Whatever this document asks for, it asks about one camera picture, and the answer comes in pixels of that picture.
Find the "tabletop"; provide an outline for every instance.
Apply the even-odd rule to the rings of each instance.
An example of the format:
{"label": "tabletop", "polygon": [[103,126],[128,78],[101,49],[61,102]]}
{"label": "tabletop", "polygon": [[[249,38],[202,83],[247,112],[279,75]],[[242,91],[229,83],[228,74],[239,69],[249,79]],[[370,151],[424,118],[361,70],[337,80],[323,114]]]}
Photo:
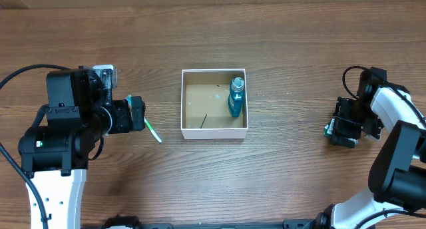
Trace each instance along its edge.
{"label": "tabletop", "polygon": [[[331,146],[323,136],[341,74],[352,65],[388,70],[426,111],[426,2],[292,3],[187,7],[0,10],[0,78],[36,63],[114,64],[115,99],[142,96],[148,130],[106,137],[89,163],[82,225],[116,214],[173,224],[315,218],[367,186],[383,145]],[[244,140],[184,140],[182,69],[246,69]],[[47,103],[48,69],[19,75],[0,92],[0,141],[17,144]],[[355,90],[360,71],[347,75]],[[29,228],[22,179],[0,158],[0,228]],[[378,228],[424,228],[396,216]]]}

